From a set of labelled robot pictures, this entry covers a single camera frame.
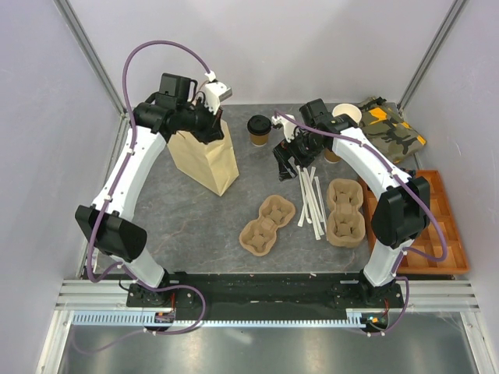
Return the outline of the brown paper takeout bag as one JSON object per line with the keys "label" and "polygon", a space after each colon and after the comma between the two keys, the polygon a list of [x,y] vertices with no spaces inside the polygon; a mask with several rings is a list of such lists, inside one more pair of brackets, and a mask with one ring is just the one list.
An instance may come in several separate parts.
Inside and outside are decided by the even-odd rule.
{"label": "brown paper takeout bag", "polygon": [[222,140],[200,143],[189,132],[179,131],[168,142],[175,166],[218,196],[223,196],[239,177],[231,134],[221,120]]}

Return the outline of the black plastic cup lid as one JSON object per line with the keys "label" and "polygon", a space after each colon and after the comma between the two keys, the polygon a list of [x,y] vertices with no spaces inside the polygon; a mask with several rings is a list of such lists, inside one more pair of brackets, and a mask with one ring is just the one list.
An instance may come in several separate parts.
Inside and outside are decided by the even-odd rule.
{"label": "black plastic cup lid", "polygon": [[255,136],[267,135],[271,129],[271,120],[263,115],[253,115],[247,122],[247,129],[250,134]]}

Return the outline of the cardboard cup carrier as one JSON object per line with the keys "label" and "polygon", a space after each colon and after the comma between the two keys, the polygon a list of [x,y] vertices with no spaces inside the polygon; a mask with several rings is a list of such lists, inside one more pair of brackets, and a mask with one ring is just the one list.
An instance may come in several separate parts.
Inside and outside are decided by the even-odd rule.
{"label": "cardboard cup carrier", "polygon": [[352,180],[336,178],[327,189],[327,240],[334,246],[355,248],[366,235],[361,185]]}
{"label": "cardboard cup carrier", "polygon": [[277,241],[277,231],[296,214],[293,203],[280,195],[268,196],[260,205],[258,218],[250,221],[239,235],[240,245],[254,256],[267,255]]}

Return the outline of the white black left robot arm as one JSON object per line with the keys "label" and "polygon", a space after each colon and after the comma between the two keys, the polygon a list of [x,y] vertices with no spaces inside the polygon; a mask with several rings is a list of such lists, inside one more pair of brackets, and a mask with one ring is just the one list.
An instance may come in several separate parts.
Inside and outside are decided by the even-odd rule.
{"label": "white black left robot arm", "polygon": [[224,138],[221,102],[232,90],[214,72],[198,87],[194,79],[165,73],[159,90],[133,109],[131,127],[104,188],[89,206],[80,205],[75,218],[94,250],[110,256],[144,287],[144,297],[154,306],[170,300],[167,271],[146,249],[147,233],[133,223],[136,201],[153,163],[179,131],[203,144]]}

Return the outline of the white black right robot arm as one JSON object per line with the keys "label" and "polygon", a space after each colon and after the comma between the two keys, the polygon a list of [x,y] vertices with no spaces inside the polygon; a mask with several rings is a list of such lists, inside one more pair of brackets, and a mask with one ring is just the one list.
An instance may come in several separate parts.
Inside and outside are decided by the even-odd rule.
{"label": "white black right robot arm", "polygon": [[300,109],[302,119],[275,111],[273,126],[282,128],[284,143],[274,149],[281,179],[297,175],[321,150],[330,150],[346,161],[368,185],[377,200],[371,218],[376,237],[370,260],[359,274],[357,297],[375,306],[392,287],[403,256],[432,222],[430,185],[392,164],[364,135],[348,111],[329,112],[321,99]]}

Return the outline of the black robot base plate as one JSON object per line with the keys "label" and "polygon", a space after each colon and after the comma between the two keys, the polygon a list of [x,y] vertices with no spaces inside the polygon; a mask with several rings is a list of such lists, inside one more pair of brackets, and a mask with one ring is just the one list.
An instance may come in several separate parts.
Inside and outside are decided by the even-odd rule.
{"label": "black robot base plate", "polygon": [[310,311],[344,311],[346,309],[389,309],[403,306],[401,287],[394,281],[380,287],[368,284],[362,273],[223,273],[166,274],[160,288],[150,291],[144,286],[129,286],[129,307],[153,308],[171,306],[197,313],[206,306],[206,317],[234,318],[238,311],[255,316],[260,309],[264,318],[283,306],[291,311],[301,306]]}

